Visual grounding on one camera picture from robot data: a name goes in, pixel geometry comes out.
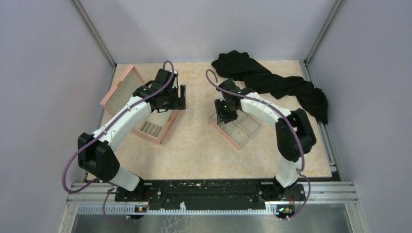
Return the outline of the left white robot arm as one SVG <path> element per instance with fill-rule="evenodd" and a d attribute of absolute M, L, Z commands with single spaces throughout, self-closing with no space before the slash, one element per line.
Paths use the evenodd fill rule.
<path fill-rule="evenodd" d="M 124 87 L 123 107 L 103 126 L 91 134 L 78 138 L 78 166 L 104 183 L 112 183 L 126 190 L 134 201 L 146 194 L 142 178 L 123 168 L 115 151 L 128 133 L 154 111 L 186 108 L 185 85 L 178 85 L 178 71 L 174 68 L 158 70 L 155 79 L 138 85 L 139 73 L 134 67 L 126 73 L 120 87 Z"/>

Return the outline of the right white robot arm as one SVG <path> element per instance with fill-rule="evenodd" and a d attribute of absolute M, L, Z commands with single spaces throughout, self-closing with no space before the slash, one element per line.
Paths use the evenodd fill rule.
<path fill-rule="evenodd" d="M 222 94 L 214 101 L 219 124 L 237 120 L 238 112 L 242 111 L 275 130 L 277 148 L 283 160 L 275 175 L 274 195 L 279 200 L 286 200 L 305 168 L 305 155 L 317 142 L 306 112 L 275 105 L 248 87 L 240 89 L 232 79 L 219 84 L 217 90 Z"/>

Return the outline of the beige divided tray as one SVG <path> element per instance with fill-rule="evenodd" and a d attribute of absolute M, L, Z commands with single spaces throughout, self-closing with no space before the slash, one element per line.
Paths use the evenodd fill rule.
<path fill-rule="evenodd" d="M 240 150 L 262 128 L 262 123 L 248 113 L 237 111 L 237 114 L 236 120 L 226 124 L 217 124 L 217 116 L 214 112 L 209 116 L 208 122 L 235 148 Z"/>

